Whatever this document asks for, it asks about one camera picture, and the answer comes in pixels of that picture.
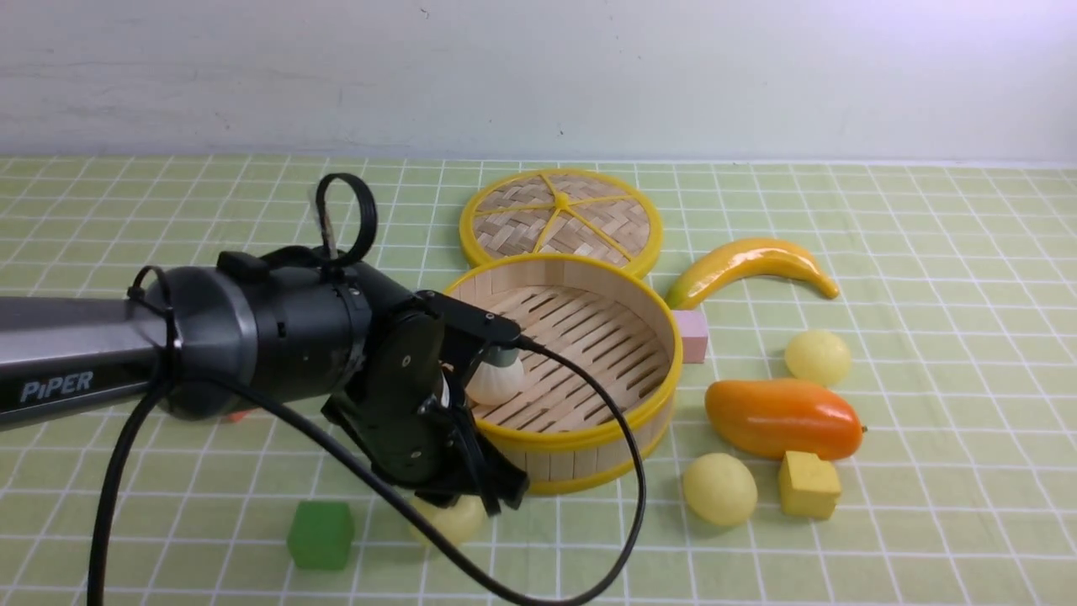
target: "green grid tablecloth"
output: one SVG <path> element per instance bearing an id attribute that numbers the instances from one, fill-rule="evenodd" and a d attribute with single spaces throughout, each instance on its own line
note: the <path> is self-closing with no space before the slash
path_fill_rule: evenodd
<path id="1" fill-rule="evenodd" d="M 0 293 L 120 296 L 145 262 L 318 241 L 307 189 L 363 175 L 381 228 L 369 259 L 408 286 L 466 269 L 463 203 L 515 161 L 281 156 L 0 157 Z M 660 293 L 731 238 L 814 251 L 842 287 L 824 300 L 782 280 L 704 302 L 705 364 L 686 366 L 672 431 L 647 462 L 649 509 L 612 604 L 1077 603 L 1077 170 L 855 165 L 586 164 L 660 209 Z M 358 213 L 335 196 L 341 242 Z M 707 425 L 716 378 L 783 375 L 805 328 L 842 336 L 836 389 L 870 426 L 839 464 L 827 522 L 783 517 L 777 465 L 742 457 L 760 506 L 724 533 L 685 510 L 679 476 L 728 451 Z M 320 403 L 297 405 L 317 419 Z M 78 604 L 97 490 L 129 406 L 0 434 L 0 602 Z M 128 467 L 109 603 L 178 606 L 499 603 L 425 554 L 398 516 L 263 414 L 187 425 L 154 417 Z M 532 498 L 465 552 L 510 587 L 575 594 L 609 568 L 631 519 L 631 476 Z M 347 499 L 360 537 L 342 573 L 290 567 L 303 498 Z"/>

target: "white wall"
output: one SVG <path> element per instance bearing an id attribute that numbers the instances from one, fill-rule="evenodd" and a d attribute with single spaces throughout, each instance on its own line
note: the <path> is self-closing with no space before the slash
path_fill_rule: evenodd
<path id="1" fill-rule="evenodd" d="M 1077 0 L 0 0 L 0 153 L 1077 159 Z"/>

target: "toy banana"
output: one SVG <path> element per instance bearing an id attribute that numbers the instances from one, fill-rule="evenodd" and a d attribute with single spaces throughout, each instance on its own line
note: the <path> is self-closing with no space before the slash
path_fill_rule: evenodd
<path id="1" fill-rule="evenodd" d="M 693 263 L 670 286 L 666 305 L 671 310 L 691 310 L 715 290 L 763 274 L 807 281 L 827 298 L 840 292 L 803 246 L 775 238 L 745 238 L 719 245 Z"/>

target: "orange mango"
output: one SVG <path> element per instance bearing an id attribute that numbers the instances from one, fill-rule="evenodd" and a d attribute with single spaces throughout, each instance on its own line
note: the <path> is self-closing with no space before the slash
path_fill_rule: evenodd
<path id="1" fill-rule="evenodd" d="M 788 451 L 823 461 L 852 456 L 867 431 L 834 392 L 799 379 L 717 381 L 704 396 L 714 431 L 751 455 L 781 461 Z"/>

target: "bamboo steamer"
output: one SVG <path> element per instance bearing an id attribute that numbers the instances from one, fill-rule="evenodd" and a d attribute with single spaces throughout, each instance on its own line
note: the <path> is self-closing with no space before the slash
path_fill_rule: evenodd
<path id="1" fill-rule="evenodd" d="M 464 206 L 460 241 L 473 267 L 561 252 L 642 278 L 658 262 L 662 224 L 643 192 L 590 170 L 543 168 L 491 183 Z"/>
<path id="2" fill-rule="evenodd" d="M 639 278 L 586 256 L 532 253 L 476 267 L 447 294 L 515 321 L 584 368 L 625 413 L 643 456 L 666 436 L 681 338 L 666 302 Z M 478 429 L 530 476 L 532 493 L 583 491 L 632 469 L 619 425 L 584 380 L 537 354 L 520 352 L 520 361 L 523 391 L 472 411 Z"/>

